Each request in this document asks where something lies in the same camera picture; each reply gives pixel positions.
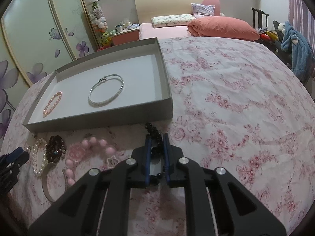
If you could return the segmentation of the wide silver cuff bangle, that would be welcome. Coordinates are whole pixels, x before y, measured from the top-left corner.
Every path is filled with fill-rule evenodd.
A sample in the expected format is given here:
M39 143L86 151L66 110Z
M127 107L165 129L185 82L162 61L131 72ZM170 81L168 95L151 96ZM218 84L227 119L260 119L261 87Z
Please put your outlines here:
M50 178L50 173L56 167L57 167L56 163L49 162L43 169L42 176L41 176L41 186L42 186L43 194L51 204L54 203L56 200L50 193L51 186L53 185L52 179Z

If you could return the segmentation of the grey shallow tray box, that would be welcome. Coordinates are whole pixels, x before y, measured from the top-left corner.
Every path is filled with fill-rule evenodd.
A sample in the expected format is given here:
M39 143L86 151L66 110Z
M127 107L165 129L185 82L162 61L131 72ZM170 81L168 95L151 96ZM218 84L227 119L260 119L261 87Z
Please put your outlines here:
M173 101L156 38L105 49L57 69L32 103L33 133L169 120Z

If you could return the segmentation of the pink and cream nightstand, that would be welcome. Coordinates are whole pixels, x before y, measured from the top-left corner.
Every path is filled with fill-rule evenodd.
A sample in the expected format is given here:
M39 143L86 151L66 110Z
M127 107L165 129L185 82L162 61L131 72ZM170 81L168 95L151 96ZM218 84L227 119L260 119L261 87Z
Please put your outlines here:
M114 46L139 40L139 27L124 30L112 36Z

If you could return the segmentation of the bed with pink sheet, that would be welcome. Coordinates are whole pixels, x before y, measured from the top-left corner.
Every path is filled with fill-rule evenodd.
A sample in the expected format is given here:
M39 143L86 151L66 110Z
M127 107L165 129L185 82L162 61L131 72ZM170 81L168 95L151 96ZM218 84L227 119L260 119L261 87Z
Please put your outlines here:
M158 38L168 39L177 37L191 37L191 33L186 26L172 26L154 28L151 23L142 23L139 27L139 40Z

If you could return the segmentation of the white mug on nightstand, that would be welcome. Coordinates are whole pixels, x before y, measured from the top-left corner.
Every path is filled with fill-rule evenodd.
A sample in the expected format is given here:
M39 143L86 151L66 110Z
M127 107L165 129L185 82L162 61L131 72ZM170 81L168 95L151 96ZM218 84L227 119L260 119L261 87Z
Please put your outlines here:
M123 25L117 25L115 28L116 28L116 32L123 31Z

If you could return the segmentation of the floral white pillow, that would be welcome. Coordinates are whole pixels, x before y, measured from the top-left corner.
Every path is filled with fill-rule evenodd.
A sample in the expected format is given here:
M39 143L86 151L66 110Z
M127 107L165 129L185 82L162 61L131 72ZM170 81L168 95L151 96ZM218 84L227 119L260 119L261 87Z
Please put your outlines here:
M173 26L186 26L189 22L194 20L195 17L191 14L177 14L168 16L156 16L151 18L154 28L173 27Z

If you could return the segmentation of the hanging stuffed toys column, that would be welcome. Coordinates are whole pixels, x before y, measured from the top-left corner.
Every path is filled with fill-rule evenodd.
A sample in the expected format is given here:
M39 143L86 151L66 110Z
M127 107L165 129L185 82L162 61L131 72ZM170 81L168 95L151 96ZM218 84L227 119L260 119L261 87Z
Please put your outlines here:
M91 10L89 12L89 19L94 30L94 35L97 40L99 49L103 50L110 45L106 43L106 34L108 31L107 20L104 16L103 10L99 4L100 0L94 0L90 3Z

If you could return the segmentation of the folded salmon duvet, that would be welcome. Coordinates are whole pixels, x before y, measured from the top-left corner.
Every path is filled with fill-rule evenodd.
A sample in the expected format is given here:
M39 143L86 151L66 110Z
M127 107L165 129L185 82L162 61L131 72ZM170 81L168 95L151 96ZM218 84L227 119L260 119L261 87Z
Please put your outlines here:
M197 18L187 24L192 36L222 37L256 41L260 38L256 29L247 22L231 17L210 16Z

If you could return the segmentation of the cream and pink headboard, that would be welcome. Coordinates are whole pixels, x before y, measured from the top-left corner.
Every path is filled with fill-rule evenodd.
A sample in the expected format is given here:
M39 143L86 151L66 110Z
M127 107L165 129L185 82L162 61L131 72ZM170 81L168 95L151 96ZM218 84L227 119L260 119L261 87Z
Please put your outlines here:
M191 14L192 3L213 5L215 16L221 15L220 0L134 0L139 23L149 23L151 18L175 14Z

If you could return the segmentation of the purple patterned pillow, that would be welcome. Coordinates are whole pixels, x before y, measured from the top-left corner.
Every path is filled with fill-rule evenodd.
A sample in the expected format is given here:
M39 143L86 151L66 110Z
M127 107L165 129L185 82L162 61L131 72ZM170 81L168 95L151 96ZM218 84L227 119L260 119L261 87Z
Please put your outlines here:
M215 15L214 5L203 5L198 3L191 3L192 14L195 18L212 17Z

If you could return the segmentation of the floral sliding wardrobe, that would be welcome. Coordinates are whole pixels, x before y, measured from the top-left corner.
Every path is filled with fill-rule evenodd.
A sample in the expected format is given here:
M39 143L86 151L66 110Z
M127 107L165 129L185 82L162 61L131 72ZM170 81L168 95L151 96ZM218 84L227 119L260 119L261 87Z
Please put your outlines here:
M1 137L27 88L96 49L83 0L12 0L1 17Z

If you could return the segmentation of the blue hanging garment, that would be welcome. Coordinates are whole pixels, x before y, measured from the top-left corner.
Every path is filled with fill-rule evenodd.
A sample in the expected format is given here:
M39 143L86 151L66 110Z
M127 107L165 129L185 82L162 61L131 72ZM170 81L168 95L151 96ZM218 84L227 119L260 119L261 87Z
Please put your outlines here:
M284 35L281 49L288 51L292 48L292 72L303 83L312 74L314 66L314 54L307 39L286 21L284 23Z

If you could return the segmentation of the dark wooden chair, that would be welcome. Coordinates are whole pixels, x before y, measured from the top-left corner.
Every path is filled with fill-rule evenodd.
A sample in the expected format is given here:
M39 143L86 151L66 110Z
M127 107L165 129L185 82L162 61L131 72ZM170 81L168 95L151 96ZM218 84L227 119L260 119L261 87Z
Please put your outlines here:
M260 9L255 9L254 7L251 8L253 11L253 28L255 28L256 22L255 20L257 20L257 28L264 28L264 27L268 27L268 17L269 14L265 13L264 11L260 10Z

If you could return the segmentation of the pink curtain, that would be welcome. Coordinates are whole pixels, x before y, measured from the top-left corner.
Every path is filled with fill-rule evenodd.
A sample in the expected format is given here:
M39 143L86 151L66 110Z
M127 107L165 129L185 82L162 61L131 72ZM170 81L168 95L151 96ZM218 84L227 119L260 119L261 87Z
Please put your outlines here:
M289 22L314 50L314 18L303 0L289 0Z

